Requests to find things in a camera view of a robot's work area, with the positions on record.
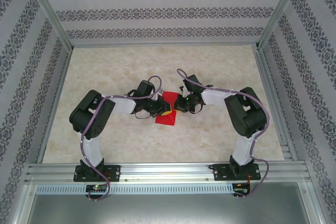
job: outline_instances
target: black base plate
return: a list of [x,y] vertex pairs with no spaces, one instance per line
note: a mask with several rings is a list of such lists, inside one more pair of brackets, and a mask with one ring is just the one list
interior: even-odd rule
[[[80,174],[80,171],[82,171],[82,166],[77,165],[75,169],[75,174],[74,174],[74,182],[104,182],[105,181],[101,176],[99,176],[97,180],[88,179],[86,177],[83,177],[83,175]],[[106,178],[109,179],[110,182],[119,182],[120,165],[104,165],[103,174],[106,176]]]
[[247,180],[247,175],[250,174],[250,180],[260,180],[260,172],[258,164],[252,164],[251,167],[243,174],[237,177],[231,172],[230,164],[214,164],[209,165],[209,169],[214,171],[215,181],[227,181],[227,180]]

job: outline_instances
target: white arm segment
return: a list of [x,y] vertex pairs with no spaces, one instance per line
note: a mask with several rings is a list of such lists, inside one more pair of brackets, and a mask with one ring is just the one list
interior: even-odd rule
[[[125,98],[110,98],[111,101],[115,102],[114,108],[111,114],[131,114],[135,108],[134,100],[125,99]],[[79,139],[81,139],[82,134],[77,133]],[[90,163],[96,167],[103,160],[103,156],[100,152],[100,136],[95,138],[91,138],[87,140],[84,138],[83,149],[87,159]],[[84,158],[82,158],[83,162],[89,166]]]
[[[206,89],[202,92],[202,99],[205,104],[226,107],[224,99],[229,97],[230,95],[234,94]],[[239,165],[246,165],[252,160],[250,156],[250,149],[254,136],[256,134],[257,133],[253,134],[251,138],[246,138],[244,136],[238,135],[236,149],[233,152],[232,157]]]

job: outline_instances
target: red block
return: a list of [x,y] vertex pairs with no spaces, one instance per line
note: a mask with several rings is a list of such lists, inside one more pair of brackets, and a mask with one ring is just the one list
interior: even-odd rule
[[163,92],[162,94],[163,99],[170,104],[172,112],[168,115],[158,115],[155,118],[155,123],[172,125],[172,126],[175,124],[176,110],[174,110],[174,102],[176,101],[178,94],[179,93],[176,92],[168,92],[168,91]]

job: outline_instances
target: marble floor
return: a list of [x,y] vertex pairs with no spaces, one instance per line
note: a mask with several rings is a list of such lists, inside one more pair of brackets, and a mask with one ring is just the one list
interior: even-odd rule
[[[126,94],[141,80],[158,74],[166,91],[179,92],[177,68],[196,74],[202,84],[240,90],[252,87],[269,111],[251,46],[129,47],[75,49],[61,93],[44,163],[78,163],[79,139],[69,116],[86,93]],[[216,162],[228,161],[237,133],[225,108],[207,105],[196,115],[177,112],[175,126],[134,115],[110,117],[101,134],[106,162]],[[255,156],[284,160],[271,120],[258,140]]]

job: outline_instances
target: patterned wallpaper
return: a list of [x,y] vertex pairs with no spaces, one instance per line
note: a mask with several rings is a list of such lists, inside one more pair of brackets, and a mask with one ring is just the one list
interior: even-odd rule
[[290,135],[336,223],[336,0],[291,0],[264,48]]
[[50,0],[74,45],[257,42],[279,0]]
[[68,52],[37,0],[0,0],[0,223],[34,163]]

